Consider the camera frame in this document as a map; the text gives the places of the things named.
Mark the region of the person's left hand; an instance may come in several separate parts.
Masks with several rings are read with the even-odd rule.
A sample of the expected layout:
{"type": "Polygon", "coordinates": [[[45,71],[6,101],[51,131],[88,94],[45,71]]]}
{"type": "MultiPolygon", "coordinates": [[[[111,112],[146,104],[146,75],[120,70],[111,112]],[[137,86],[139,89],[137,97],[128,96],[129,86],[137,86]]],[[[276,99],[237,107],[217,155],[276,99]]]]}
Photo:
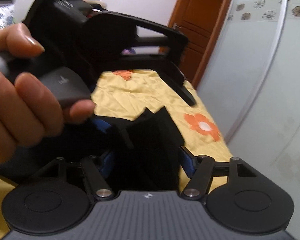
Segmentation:
{"type": "Polygon", "coordinates": [[[91,100],[62,109],[53,94],[32,74],[21,73],[11,83],[0,72],[0,164],[18,146],[32,146],[61,133],[65,122],[81,123],[94,113],[91,100]]]}

